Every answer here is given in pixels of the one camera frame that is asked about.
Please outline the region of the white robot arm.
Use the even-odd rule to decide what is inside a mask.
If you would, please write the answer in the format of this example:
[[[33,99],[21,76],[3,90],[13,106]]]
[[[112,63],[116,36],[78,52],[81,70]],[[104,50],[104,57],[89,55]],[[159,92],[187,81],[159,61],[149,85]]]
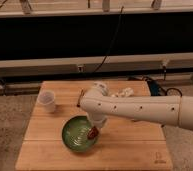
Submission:
[[[102,128],[106,116],[111,115],[193,131],[192,96],[111,97],[105,83],[95,82],[84,93],[80,107],[98,128]]]

